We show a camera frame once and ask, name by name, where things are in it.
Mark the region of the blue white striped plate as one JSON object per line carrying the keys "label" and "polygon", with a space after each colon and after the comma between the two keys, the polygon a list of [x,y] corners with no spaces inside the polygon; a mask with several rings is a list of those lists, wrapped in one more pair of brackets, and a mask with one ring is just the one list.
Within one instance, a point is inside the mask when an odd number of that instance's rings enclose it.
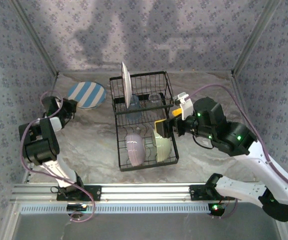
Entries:
{"label": "blue white striped plate", "polygon": [[107,92],[105,88],[93,81],[83,81],[73,85],[68,91],[68,100],[75,100],[78,103],[104,102]]}

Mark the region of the pale green bowl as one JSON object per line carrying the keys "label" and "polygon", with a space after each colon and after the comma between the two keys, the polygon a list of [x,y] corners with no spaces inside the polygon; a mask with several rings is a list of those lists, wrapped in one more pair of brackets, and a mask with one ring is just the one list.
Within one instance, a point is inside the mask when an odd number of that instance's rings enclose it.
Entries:
{"label": "pale green bowl", "polygon": [[156,148],[157,163],[164,162],[171,154],[171,139],[163,138],[157,131],[153,130],[153,146]]}

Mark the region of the clear drinking glass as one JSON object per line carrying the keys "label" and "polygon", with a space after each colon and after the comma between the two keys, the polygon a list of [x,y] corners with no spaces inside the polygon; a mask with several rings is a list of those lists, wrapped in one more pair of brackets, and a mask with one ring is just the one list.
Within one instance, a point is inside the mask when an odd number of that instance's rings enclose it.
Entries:
{"label": "clear drinking glass", "polygon": [[162,97],[159,93],[153,92],[148,96],[148,100],[152,105],[160,105],[162,103]]}

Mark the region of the purple bowl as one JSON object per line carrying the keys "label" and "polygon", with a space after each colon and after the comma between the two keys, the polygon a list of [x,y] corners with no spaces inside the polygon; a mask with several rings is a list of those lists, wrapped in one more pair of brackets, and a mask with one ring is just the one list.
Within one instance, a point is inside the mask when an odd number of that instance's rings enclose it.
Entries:
{"label": "purple bowl", "polygon": [[135,133],[126,136],[126,147],[130,163],[133,167],[141,165],[146,159],[144,139]]}

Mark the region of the black wire dish rack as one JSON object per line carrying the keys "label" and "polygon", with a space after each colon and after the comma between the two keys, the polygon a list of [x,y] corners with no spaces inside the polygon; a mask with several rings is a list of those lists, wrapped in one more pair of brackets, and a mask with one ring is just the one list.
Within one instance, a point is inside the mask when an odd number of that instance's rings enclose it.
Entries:
{"label": "black wire dish rack", "polygon": [[[110,78],[110,90],[112,96],[112,108],[115,116],[116,141],[118,149],[118,166],[120,171],[134,171],[140,169],[174,165],[178,163],[179,154],[172,135],[171,154],[164,161],[157,163],[156,148],[153,146],[153,130],[155,121],[166,119],[170,115],[173,107],[173,90],[168,73],[165,71],[133,74],[131,77],[132,95],[136,95],[140,101],[141,118],[135,123],[130,123],[126,119],[127,108],[125,104],[122,77]],[[160,105],[152,105],[148,96],[151,93],[159,93],[162,97]],[[145,142],[146,159],[139,166],[132,166],[128,157],[126,147],[126,136],[128,134],[138,134]]]}

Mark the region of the white orange sunburst plate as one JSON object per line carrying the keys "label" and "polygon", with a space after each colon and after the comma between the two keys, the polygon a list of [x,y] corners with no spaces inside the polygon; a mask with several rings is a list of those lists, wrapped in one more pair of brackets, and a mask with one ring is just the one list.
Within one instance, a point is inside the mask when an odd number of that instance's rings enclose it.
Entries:
{"label": "white orange sunburst plate", "polygon": [[131,84],[130,73],[126,65],[124,64],[124,62],[121,62],[121,71],[122,71],[125,104],[126,104],[126,108],[128,108],[130,106],[130,101],[131,101],[131,96],[132,96],[132,84]]}

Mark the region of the blue plastic cup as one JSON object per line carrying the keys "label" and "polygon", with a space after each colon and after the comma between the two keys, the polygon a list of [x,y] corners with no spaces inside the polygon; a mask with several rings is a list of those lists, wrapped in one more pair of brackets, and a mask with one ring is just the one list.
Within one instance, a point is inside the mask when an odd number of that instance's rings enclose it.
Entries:
{"label": "blue plastic cup", "polygon": [[127,113],[126,113],[126,119],[130,123],[135,123],[141,118],[141,112],[140,111],[135,111],[135,110],[140,110],[140,101],[139,98],[136,95],[132,95],[130,98],[130,104],[129,107],[127,108]]}

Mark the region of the right small circuit board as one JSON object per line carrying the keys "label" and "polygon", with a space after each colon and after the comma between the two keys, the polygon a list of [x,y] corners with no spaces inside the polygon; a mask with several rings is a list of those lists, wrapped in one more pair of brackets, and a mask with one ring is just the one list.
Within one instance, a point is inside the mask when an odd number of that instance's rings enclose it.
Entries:
{"label": "right small circuit board", "polygon": [[220,218],[223,216],[224,212],[225,212],[225,204],[223,203],[209,203],[208,204],[210,213],[209,215],[212,217],[217,217]]}

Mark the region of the small circuit board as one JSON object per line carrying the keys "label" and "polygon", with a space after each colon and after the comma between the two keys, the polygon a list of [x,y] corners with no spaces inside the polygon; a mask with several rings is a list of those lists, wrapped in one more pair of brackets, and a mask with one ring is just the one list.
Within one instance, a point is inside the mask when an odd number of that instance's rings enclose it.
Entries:
{"label": "small circuit board", "polygon": [[85,203],[69,203],[67,204],[66,211],[68,212],[85,212],[88,205]]}
{"label": "small circuit board", "polygon": [[210,213],[209,215],[212,217],[217,217],[220,218],[223,216],[224,212],[225,212],[225,204],[223,203],[209,203],[208,204]]}

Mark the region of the left small circuit board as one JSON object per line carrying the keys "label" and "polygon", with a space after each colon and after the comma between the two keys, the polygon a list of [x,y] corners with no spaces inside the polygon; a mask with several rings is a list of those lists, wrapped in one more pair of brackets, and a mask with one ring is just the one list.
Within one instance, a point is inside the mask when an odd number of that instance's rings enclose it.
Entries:
{"label": "left small circuit board", "polygon": [[88,205],[85,203],[69,203],[67,204],[66,211],[68,212],[85,212]]}

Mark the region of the aluminium mounting rail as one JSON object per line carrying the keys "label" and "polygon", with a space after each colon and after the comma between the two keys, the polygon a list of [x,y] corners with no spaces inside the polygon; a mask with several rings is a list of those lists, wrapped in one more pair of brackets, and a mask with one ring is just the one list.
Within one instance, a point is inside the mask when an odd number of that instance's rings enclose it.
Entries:
{"label": "aluminium mounting rail", "polygon": [[[97,204],[141,203],[232,203],[234,200],[191,200],[191,183],[101,183],[101,199]],[[53,183],[18,184],[10,197],[12,203],[51,203],[57,200]],[[257,204],[266,187],[256,182],[226,180],[217,191],[223,197]]]}

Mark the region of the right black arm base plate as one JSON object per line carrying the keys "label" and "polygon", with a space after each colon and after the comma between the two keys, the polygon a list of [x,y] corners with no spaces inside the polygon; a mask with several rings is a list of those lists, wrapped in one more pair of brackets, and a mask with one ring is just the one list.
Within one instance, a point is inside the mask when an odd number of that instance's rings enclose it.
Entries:
{"label": "right black arm base plate", "polygon": [[213,187],[206,185],[193,184],[188,190],[192,201],[235,200],[233,197],[221,196]]}

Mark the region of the aluminium frame post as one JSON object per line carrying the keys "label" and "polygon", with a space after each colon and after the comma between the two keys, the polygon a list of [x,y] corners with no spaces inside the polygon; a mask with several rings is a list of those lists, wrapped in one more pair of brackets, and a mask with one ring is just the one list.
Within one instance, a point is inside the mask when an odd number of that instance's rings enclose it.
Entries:
{"label": "aluminium frame post", "polygon": [[38,33],[34,29],[33,25],[30,23],[28,15],[26,14],[24,8],[22,7],[19,0],[8,0],[11,8],[14,10],[15,14],[17,15],[19,21],[23,25],[24,30],[28,34],[30,40],[32,41],[33,45],[35,46],[37,52],[40,54],[41,58],[43,59],[44,63],[46,64],[48,70],[52,73],[53,76],[58,75],[58,71],[53,64],[49,54],[47,53],[46,49],[44,48],[42,41],[40,40]]}
{"label": "aluminium frame post", "polygon": [[260,13],[253,30],[251,31],[247,41],[239,54],[236,63],[232,69],[232,76],[237,77],[245,66],[247,60],[249,59],[254,47],[258,43],[261,35],[263,34],[265,28],[269,24],[271,18],[273,17],[277,7],[280,5],[282,0],[266,0],[264,8]]}

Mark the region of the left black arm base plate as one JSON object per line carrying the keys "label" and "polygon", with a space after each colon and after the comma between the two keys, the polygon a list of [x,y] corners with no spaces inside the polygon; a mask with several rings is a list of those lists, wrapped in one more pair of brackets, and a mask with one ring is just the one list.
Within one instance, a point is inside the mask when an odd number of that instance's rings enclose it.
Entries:
{"label": "left black arm base plate", "polygon": [[[102,187],[100,185],[85,185],[83,189],[87,191],[94,199],[94,201],[99,201],[101,199]],[[69,186],[67,188],[60,187],[57,192],[57,201],[87,201],[89,202],[90,197],[82,190]]]}

